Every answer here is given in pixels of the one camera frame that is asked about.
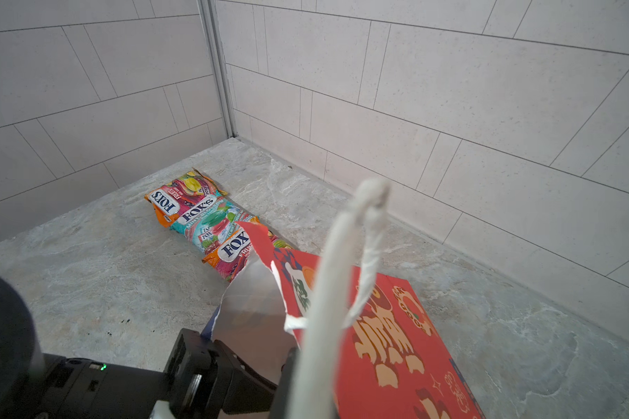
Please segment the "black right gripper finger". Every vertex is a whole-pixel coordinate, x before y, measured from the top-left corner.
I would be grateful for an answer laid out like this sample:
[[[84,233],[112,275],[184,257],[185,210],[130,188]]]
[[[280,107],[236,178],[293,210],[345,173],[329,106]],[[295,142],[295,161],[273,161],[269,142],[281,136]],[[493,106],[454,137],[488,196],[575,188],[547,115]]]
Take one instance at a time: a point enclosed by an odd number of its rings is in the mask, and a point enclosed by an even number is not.
[[[268,415],[269,419],[285,419],[287,417],[290,386],[298,355],[298,347],[290,349],[286,362],[281,370],[280,382],[274,393],[274,399]]]

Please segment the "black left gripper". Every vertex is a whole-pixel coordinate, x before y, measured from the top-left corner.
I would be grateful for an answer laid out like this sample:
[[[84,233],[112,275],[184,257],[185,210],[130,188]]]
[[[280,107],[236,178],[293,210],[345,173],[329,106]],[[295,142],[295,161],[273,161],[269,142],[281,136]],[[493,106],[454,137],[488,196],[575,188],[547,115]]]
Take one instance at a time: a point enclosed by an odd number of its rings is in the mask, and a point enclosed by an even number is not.
[[[176,418],[268,412],[277,385],[259,375],[220,340],[182,329],[164,373]]]

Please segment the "red paper gift bag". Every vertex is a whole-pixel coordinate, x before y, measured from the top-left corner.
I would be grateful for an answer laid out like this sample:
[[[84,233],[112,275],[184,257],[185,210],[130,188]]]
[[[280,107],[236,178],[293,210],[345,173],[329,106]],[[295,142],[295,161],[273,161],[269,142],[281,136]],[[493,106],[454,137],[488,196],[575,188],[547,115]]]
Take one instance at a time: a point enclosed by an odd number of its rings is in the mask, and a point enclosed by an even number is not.
[[[379,272],[391,185],[362,182],[320,255],[241,223],[253,246],[211,337],[277,385],[298,347],[286,418],[480,418],[410,284]]]

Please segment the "orange snack packet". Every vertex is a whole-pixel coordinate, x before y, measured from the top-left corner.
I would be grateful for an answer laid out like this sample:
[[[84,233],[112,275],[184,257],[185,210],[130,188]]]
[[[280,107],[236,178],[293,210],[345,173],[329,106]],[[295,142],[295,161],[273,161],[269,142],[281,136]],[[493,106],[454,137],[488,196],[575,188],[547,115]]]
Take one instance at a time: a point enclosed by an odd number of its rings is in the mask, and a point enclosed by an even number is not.
[[[232,282],[246,266],[252,250],[252,242],[247,233],[243,229],[239,229],[215,251],[206,255],[203,261],[219,273],[223,279]]]

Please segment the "teal snack packet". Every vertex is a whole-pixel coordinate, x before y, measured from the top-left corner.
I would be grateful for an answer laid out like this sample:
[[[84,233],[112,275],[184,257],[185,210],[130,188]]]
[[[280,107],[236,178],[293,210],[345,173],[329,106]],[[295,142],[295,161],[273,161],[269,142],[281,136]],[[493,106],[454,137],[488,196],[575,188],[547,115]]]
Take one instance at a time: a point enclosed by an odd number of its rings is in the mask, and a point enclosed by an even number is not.
[[[184,235],[204,255],[212,253],[232,237],[239,230],[239,222],[260,221],[257,216],[225,197],[217,197],[214,203],[211,199],[206,197],[169,227]]]

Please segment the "red orange Fox's candy bag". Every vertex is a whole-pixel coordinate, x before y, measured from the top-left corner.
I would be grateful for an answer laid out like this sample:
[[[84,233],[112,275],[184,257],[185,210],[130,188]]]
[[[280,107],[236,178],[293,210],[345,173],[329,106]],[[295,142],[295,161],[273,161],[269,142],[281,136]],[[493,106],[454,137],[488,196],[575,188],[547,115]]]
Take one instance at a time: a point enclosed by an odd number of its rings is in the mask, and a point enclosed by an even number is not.
[[[150,191],[144,199],[151,203],[160,225],[169,228],[174,223],[185,225],[203,209],[209,208],[226,195],[213,179],[192,169],[174,181]]]

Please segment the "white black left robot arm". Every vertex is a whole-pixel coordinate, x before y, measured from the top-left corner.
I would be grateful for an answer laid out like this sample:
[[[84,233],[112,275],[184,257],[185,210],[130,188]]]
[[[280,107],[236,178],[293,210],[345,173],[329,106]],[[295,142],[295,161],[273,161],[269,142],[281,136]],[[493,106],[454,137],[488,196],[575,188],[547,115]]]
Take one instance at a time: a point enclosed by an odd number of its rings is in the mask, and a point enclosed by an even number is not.
[[[189,329],[162,372],[45,354],[24,300],[0,278],[0,418],[216,418],[267,412],[276,389]]]

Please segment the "aluminium corner post left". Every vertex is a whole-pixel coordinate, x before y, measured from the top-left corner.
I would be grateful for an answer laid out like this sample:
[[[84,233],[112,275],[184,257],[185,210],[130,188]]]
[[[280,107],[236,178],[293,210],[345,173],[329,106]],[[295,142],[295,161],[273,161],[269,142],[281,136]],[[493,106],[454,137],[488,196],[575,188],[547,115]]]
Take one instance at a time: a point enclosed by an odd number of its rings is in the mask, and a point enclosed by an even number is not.
[[[216,5],[215,2],[211,0],[197,0],[197,7],[209,47],[211,65],[217,83],[219,103],[225,123],[225,131],[229,138],[234,138],[237,135],[237,129],[233,115],[232,94],[230,93],[228,75],[225,69]]]

